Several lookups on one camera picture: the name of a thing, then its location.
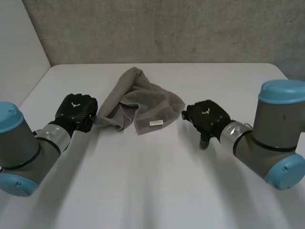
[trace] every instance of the gray towel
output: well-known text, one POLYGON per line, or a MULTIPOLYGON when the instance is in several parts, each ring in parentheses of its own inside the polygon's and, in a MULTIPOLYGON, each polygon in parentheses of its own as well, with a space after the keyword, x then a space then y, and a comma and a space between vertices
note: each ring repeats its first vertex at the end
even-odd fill
POLYGON ((138 135, 164 128, 175 121, 184 109, 184 102, 175 94, 152 84, 141 69, 133 67, 117 82, 101 105, 94 124, 127 128, 134 120, 138 135), (151 121, 163 120, 163 125, 150 126, 151 121))

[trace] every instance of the tabletop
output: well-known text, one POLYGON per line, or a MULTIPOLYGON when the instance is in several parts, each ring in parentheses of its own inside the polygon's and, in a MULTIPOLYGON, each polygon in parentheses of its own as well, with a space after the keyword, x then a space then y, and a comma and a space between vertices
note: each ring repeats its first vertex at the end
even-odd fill
MULTIPOLYGON (((211 99, 234 120, 253 124, 262 83, 285 79, 266 63, 76 64, 52 67, 21 105, 32 130, 54 119, 67 94, 103 103, 129 68, 180 96, 211 99)), ((301 229, 305 179, 277 191, 212 139, 179 118, 138 136, 133 124, 75 133, 28 198, 0 193, 2 229, 301 229)), ((300 141, 297 152, 305 156, 300 141)))

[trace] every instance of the gray concrete wall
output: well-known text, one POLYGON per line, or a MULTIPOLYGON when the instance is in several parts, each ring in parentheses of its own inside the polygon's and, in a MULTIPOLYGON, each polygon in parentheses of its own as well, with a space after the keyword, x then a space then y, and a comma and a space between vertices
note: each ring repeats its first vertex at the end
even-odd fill
POLYGON ((23 0, 52 65, 267 62, 305 79, 304 0, 23 0))

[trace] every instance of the light blue cap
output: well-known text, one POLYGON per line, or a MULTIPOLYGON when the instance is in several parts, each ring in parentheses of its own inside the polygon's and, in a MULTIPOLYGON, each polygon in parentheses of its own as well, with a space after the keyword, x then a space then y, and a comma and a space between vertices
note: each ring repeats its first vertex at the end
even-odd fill
POLYGON ((305 81, 271 80, 262 85, 258 99, 267 104, 296 104, 305 101, 305 81))
POLYGON ((0 189, 17 197, 28 197, 38 188, 34 181, 9 173, 0 173, 0 189))
POLYGON ((0 134, 15 129, 23 119, 23 114, 15 104, 0 102, 0 134))
POLYGON ((268 172, 265 181, 279 190, 291 188, 305 175, 305 160, 299 154, 290 155, 276 163, 268 172))

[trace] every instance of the white tag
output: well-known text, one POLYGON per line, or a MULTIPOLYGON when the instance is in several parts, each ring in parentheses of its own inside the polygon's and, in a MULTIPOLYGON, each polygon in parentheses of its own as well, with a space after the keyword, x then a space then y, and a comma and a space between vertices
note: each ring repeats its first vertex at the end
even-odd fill
POLYGON ((150 126, 153 126, 153 125, 163 125, 163 120, 157 120, 157 121, 149 122, 149 125, 150 126))

